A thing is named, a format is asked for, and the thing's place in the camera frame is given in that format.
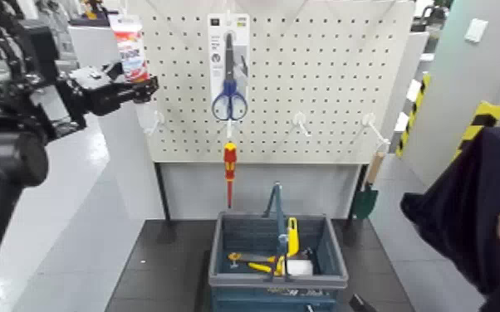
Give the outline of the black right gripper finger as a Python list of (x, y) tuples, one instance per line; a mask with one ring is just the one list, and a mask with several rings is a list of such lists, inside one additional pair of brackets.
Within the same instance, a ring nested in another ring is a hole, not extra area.
[(370, 312), (370, 304), (358, 294), (353, 294), (351, 296), (349, 306), (354, 312)]

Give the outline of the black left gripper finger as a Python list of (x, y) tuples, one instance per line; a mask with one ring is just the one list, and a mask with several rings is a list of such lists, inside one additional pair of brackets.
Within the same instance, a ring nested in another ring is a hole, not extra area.
[(116, 84), (117, 98), (120, 103), (133, 101), (134, 103), (150, 102), (153, 94), (159, 89), (157, 76), (140, 82), (123, 82)]
[(122, 63), (120, 61), (103, 65), (103, 72), (112, 80), (115, 80), (118, 76), (121, 76), (124, 73)]

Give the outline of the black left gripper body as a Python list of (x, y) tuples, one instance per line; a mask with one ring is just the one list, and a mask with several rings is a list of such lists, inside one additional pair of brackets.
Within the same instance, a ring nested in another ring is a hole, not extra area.
[(84, 111), (107, 115), (121, 107), (116, 99), (116, 86), (103, 70), (86, 66), (72, 71), (70, 78), (79, 87), (80, 106)]

